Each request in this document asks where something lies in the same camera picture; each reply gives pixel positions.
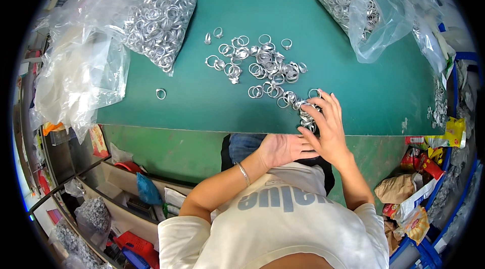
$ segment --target white t-shirt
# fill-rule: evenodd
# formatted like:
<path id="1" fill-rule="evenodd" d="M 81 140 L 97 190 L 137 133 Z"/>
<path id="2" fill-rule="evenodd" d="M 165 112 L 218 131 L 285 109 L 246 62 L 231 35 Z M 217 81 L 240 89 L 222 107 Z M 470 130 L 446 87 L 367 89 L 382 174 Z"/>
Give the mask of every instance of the white t-shirt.
<path id="1" fill-rule="evenodd" d="M 288 176 L 288 166 L 306 167 L 278 169 Z M 334 268 L 389 267 L 384 222 L 374 205 L 350 211 L 318 185 L 303 191 L 275 174 L 272 169 L 241 191 L 212 225 L 193 216 L 161 222 L 160 268 L 260 268 L 295 253 L 317 254 Z"/>

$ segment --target bracelet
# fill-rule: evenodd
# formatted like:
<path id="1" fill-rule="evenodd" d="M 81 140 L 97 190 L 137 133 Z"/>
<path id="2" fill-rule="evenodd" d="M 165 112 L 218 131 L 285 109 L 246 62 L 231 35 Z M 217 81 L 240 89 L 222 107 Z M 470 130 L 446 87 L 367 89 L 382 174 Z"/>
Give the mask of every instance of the bracelet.
<path id="1" fill-rule="evenodd" d="M 247 176 L 246 170 L 241 166 L 240 163 L 236 162 L 237 165 L 239 166 L 239 169 L 241 170 L 241 173 L 244 176 L 244 179 L 246 180 L 246 187 L 249 187 L 251 185 L 251 182 L 249 181 L 249 176 Z"/>

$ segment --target floor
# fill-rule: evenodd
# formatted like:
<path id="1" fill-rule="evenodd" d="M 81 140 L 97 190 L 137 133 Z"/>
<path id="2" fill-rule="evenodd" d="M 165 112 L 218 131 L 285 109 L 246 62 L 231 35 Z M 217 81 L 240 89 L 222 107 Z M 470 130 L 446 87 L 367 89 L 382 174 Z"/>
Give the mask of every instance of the floor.
<path id="1" fill-rule="evenodd" d="M 221 170 L 221 144 L 227 133 L 103 126 L 104 138 L 133 154 L 133 161 L 149 173 L 198 183 Z M 404 137 L 346 137 L 355 161 L 373 189 L 397 167 L 407 145 Z M 345 204 L 340 175 L 333 169 L 335 187 L 330 199 Z M 376 210 L 382 203 L 376 199 Z"/>

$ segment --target blue bag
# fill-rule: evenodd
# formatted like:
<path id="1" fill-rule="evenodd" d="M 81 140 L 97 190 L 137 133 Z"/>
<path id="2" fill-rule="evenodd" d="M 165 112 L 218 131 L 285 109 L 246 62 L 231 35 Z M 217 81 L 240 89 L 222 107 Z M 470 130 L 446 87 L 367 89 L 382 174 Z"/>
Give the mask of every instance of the blue bag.
<path id="1" fill-rule="evenodd" d="M 137 172 L 136 184 L 138 186 L 138 196 L 144 203 L 150 205 L 162 204 L 161 196 L 157 190 L 157 187 L 155 187 L 155 185 L 148 177 Z"/>

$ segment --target left hand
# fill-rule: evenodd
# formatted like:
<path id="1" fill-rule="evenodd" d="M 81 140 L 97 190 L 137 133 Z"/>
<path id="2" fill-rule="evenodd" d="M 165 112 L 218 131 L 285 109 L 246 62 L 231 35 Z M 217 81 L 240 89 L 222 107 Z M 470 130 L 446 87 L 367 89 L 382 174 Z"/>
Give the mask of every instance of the left hand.
<path id="1" fill-rule="evenodd" d="M 302 158 L 319 156 L 313 147 L 301 135 L 268 134 L 255 151 L 260 156 L 267 170 L 279 167 Z"/>

